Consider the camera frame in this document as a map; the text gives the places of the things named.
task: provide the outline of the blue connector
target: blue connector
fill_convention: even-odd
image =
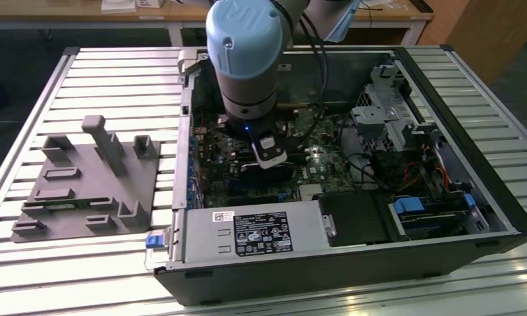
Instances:
[[[164,248],[164,235],[150,235],[146,237],[146,249]]]
[[[396,214],[423,212],[425,210],[419,197],[403,197],[392,203],[392,206],[395,207]]]
[[[468,209],[471,209],[472,207],[476,207],[475,198],[468,193],[464,194],[464,201],[467,202]]]

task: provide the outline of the paper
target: paper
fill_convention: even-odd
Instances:
[[[359,7],[367,8],[367,6],[373,7],[375,5],[388,5],[393,2],[396,2],[396,0],[361,0]]]

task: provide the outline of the black label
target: black label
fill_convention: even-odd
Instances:
[[[234,245],[241,257],[292,251],[286,213],[234,216]]]

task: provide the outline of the white table leg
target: white table leg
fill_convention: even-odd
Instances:
[[[420,39],[423,28],[425,27],[425,21],[416,21],[412,26],[407,29],[403,42],[400,45],[415,45]]]
[[[169,33],[169,40],[173,47],[184,46],[184,39],[181,38],[181,28],[184,25],[181,22],[168,22],[168,33]]]

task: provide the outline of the aluminum table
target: aluminum table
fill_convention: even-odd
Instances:
[[[525,129],[453,52],[407,50],[527,211]],[[9,242],[45,136],[92,143],[85,115],[104,115],[121,142],[137,134],[162,142],[152,227],[170,224],[178,51],[66,49],[0,168],[0,315],[527,315],[527,244],[435,278],[182,307],[145,268],[145,234]]]

